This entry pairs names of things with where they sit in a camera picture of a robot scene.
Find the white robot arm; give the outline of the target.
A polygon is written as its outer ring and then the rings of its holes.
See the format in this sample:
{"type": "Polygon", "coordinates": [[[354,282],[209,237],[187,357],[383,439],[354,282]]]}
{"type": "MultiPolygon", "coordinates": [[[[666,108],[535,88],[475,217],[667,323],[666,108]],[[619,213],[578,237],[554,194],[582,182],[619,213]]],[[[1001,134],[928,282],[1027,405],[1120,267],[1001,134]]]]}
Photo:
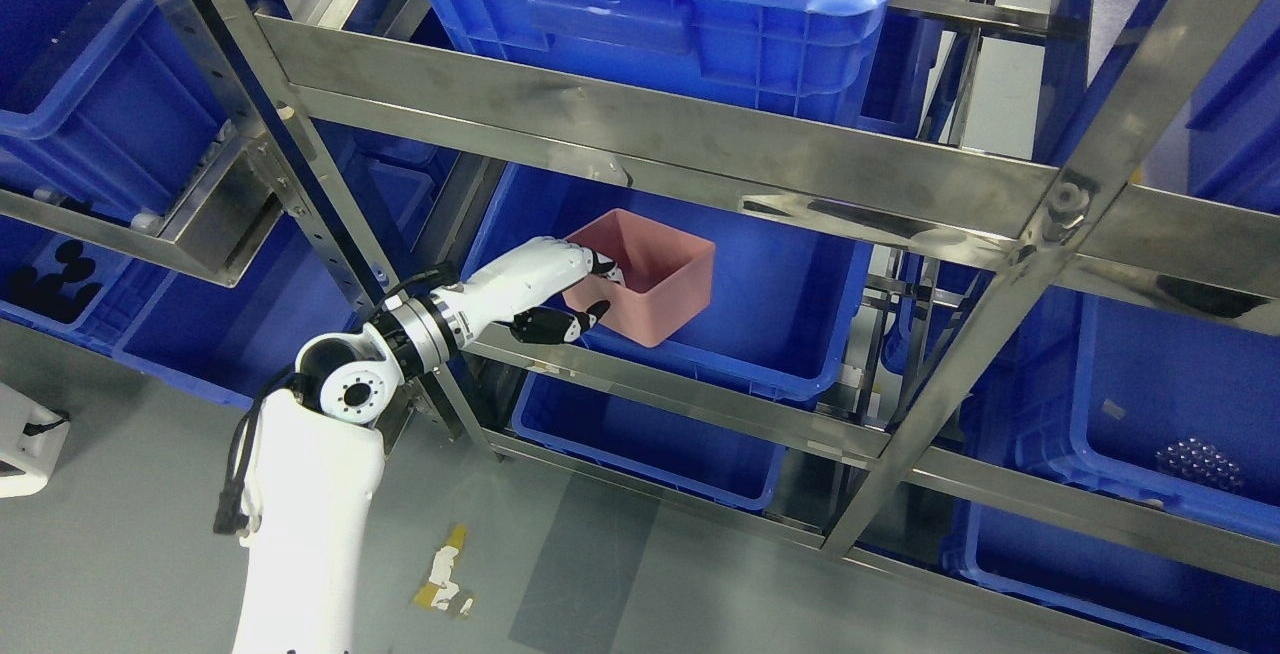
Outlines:
{"type": "Polygon", "coordinates": [[[325,331],[233,436],[214,529],[248,550],[236,653],[347,653],[369,509],[385,468],[372,426],[404,376],[371,323],[325,331]]]}

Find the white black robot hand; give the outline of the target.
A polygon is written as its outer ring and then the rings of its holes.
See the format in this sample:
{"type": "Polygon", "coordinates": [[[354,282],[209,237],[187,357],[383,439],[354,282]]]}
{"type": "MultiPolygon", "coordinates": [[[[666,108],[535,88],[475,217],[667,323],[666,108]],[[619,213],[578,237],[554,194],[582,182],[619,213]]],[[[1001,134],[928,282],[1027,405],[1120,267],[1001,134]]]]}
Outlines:
{"type": "Polygon", "coordinates": [[[493,323],[506,323],[522,343],[573,343],[608,314],[608,299],[571,311],[545,302],[589,276],[625,284],[614,259],[572,241],[540,235],[494,259],[470,279],[433,291],[431,299],[451,323],[460,348],[477,340],[493,323]]]}

